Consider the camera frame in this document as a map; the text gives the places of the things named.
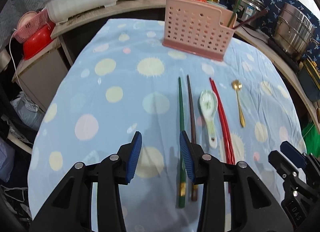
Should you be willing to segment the gold flower spoon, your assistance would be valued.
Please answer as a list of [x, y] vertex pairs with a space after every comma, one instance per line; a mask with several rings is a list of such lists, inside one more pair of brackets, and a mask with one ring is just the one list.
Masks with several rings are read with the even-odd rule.
[[235, 93], [236, 93], [240, 124], [242, 127], [245, 127], [246, 122], [245, 122], [244, 114], [243, 114], [242, 107], [241, 107], [240, 97], [239, 97], [239, 91], [242, 88], [242, 83], [240, 83], [240, 81], [236, 79], [236, 80], [232, 81], [232, 88], [235, 90]]

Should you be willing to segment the steel rice cooker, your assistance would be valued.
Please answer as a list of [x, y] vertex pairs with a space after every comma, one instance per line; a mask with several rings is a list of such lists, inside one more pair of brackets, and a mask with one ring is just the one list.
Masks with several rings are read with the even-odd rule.
[[[259, 0], [242, 0], [237, 11], [237, 21], [246, 21], [264, 9], [266, 9], [266, 5]], [[246, 25], [253, 29], [257, 29], [262, 24], [262, 21], [263, 18], [260, 17]]]

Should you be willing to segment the wooden counter shelf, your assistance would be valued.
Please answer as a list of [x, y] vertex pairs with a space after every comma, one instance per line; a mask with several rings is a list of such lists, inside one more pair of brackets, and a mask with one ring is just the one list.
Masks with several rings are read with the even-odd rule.
[[91, 23], [93, 21], [110, 18], [119, 14], [124, 14], [133, 11], [142, 11], [149, 9], [165, 8], [165, 0], [133, 0], [133, 1], [118, 1], [116, 5], [111, 7], [100, 7], [93, 10], [81, 13], [69, 19], [65, 23], [61, 23], [55, 26], [51, 37], [58, 39], [54, 41], [54, 44], [50, 44], [43, 49], [39, 55], [36, 55], [36, 59], [39, 59], [52, 49], [56, 49], [59, 46], [63, 47], [63, 51], [67, 57], [66, 66], [72, 66], [74, 63], [74, 56], [69, 54], [65, 41], [62, 35], [80, 27], [82, 25]]

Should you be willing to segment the dark green thin chopstick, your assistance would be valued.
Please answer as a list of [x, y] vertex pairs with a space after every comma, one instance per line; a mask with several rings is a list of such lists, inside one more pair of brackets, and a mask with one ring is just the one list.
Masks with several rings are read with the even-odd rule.
[[231, 26], [234, 18], [236, 17], [237, 11], [238, 11], [238, 8], [239, 8], [239, 5], [240, 5], [241, 1], [242, 1], [242, 0], [238, 0], [238, 1], [236, 2], [236, 4], [234, 5], [234, 7], [233, 7], [233, 13], [232, 13], [232, 15], [231, 15], [231, 17], [230, 17], [230, 19], [229, 19], [228, 24], [227, 24], [228, 27]]

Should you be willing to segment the white ceramic soup spoon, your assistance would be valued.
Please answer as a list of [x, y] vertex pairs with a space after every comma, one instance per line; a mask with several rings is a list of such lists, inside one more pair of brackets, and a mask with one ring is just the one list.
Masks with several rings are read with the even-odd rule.
[[217, 135], [214, 118], [217, 113], [217, 97], [212, 90], [204, 90], [200, 95], [200, 111], [206, 123], [209, 146], [217, 148]]

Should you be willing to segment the green chopstick gold band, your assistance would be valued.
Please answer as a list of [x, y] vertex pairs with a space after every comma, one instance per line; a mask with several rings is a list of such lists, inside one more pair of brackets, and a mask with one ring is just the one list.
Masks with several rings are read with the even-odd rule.
[[[183, 107], [183, 94], [181, 77], [178, 77], [178, 102], [179, 102], [179, 124], [180, 131], [184, 130], [184, 107]], [[178, 193], [178, 207], [185, 207], [185, 191], [186, 191], [186, 178], [185, 178], [185, 166], [182, 153], [180, 152], [180, 181], [179, 181], [179, 193]]]

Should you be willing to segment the large steel steamer pot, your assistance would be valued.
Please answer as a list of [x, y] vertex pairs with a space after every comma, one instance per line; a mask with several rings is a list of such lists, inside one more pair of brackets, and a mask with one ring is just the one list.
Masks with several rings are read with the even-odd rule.
[[304, 54], [310, 43], [319, 45], [313, 38], [315, 27], [307, 16], [298, 8], [285, 3], [279, 10], [274, 40], [282, 45], [291, 45], [301, 55]]

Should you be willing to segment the green plastic bag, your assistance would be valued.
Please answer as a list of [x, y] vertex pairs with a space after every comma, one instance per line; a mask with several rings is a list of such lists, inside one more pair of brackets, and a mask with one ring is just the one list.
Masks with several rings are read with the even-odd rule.
[[319, 158], [320, 155], [320, 135], [313, 122], [307, 124], [302, 130], [302, 136], [308, 153]]

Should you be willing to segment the black induction cooker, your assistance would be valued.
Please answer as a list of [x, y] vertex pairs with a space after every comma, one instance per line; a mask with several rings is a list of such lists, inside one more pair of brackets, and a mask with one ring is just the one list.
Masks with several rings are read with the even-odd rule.
[[273, 49], [287, 64], [296, 64], [304, 62], [305, 58], [297, 52], [291, 45], [285, 45], [284, 47], [278, 44], [273, 37], [269, 38], [267, 44]]

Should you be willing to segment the brown chopstick gold band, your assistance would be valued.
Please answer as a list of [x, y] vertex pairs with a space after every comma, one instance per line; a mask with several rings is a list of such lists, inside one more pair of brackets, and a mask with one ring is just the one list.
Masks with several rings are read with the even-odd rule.
[[[193, 95], [192, 95], [189, 75], [187, 75], [187, 87], [188, 87], [188, 99], [189, 99], [189, 111], [190, 111], [191, 142], [196, 144], [194, 104], [193, 104]], [[193, 184], [191, 188], [191, 200], [196, 202], [197, 199], [198, 199], [198, 186]]]

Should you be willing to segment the dark purple chopstick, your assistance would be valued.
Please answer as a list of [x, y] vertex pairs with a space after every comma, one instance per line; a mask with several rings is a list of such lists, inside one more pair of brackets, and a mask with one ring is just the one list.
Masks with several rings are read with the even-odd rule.
[[254, 16], [250, 17], [246, 21], [243, 21], [243, 22], [239, 23], [238, 25], [234, 26], [232, 29], [235, 30], [235, 29], [241, 27], [242, 25], [246, 25], [252, 21], [255, 21], [255, 20], [265, 16], [267, 13], [268, 13], [268, 10], [264, 9], [264, 10], [260, 11], [259, 13], [255, 14]]

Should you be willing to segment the pink plastic basket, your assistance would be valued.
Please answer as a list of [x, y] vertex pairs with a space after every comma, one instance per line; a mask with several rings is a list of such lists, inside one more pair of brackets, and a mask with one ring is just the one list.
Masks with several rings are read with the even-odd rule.
[[18, 21], [17, 30], [13, 37], [19, 42], [24, 43], [33, 34], [49, 22], [47, 10], [44, 8], [39, 13], [29, 11]]

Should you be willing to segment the pink perforated utensil holder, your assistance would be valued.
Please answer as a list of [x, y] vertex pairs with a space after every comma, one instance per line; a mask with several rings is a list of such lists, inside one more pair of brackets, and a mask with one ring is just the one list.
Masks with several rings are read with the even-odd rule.
[[166, 0], [163, 45], [223, 61], [235, 33], [237, 15], [195, 0]]

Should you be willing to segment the light blue patterned tablecloth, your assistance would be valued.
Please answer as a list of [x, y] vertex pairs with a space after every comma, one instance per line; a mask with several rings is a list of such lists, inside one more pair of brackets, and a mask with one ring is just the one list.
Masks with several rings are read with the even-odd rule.
[[[57, 89], [36, 136], [28, 172], [28, 196], [35, 216], [76, 162], [99, 163], [131, 141], [143, 138], [136, 173], [120, 197], [128, 231], [195, 231], [200, 202], [176, 205], [179, 181], [181, 77], [184, 125], [190, 131], [187, 75], [194, 105], [214, 81], [231, 133], [236, 161], [243, 160], [277, 201], [283, 181], [268, 154], [287, 140], [306, 146], [292, 99], [271, 61], [255, 47], [232, 39], [221, 62], [163, 46], [164, 23], [109, 20], [81, 51]], [[239, 119], [232, 81], [239, 80]]]

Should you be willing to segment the dark green box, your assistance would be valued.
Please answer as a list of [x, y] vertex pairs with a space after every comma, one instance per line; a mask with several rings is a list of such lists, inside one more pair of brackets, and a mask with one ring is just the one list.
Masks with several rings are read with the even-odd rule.
[[302, 61], [298, 79], [308, 99], [313, 103], [319, 101], [319, 69], [310, 58]]

